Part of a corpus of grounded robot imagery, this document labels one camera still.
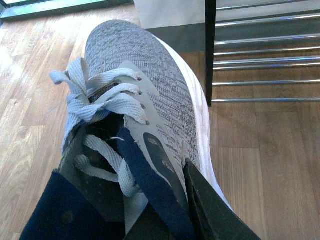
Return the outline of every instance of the shoelace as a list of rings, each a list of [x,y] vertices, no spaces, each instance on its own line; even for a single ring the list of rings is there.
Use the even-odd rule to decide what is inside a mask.
[[[75,127],[101,121],[110,112],[129,116],[140,124],[148,123],[140,102],[128,94],[141,94],[139,87],[135,84],[120,83],[104,93],[95,102],[90,103],[90,97],[101,88],[112,85],[120,76],[128,76],[132,78],[133,82],[140,80],[138,74],[128,68],[110,70],[89,78],[89,69],[83,58],[71,62],[68,71],[53,71],[50,74],[56,85],[66,82],[70,89],[70,95],[67,96],[68,117],[62,153],[70,144],[73,138],[72,130]],[[99,152],[110,163],[116,174],[93,167],[88,157],[83,154],[76,156],[74,160],[76,168],[89,176],[119,183],[123,194],[127,197],[133,196],[140,190],[126,161],[105,141],[94,135],[86,135],[82,144]]]

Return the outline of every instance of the dark fabric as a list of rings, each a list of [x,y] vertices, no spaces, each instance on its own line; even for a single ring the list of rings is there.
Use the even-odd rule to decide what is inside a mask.
[[[105,222],[62,175],[53,172],[20,240],[121,240],[124,222]]]
[[[130,131],[123,127],[118,135],[118,149],[149,203],[170,231],[181,240],[195,239],[193,224],[177,202],[171,186],[151,168]]]
[[[156,136],[148,132],[143,134],[143,140],[156,170],[159,171],[159,173],[169,182],[178,203],[185,212],[189,214],[189,205],[185,190],[161,141]]]
[[[148,203],[124,240],[176,240],[164,221]]]

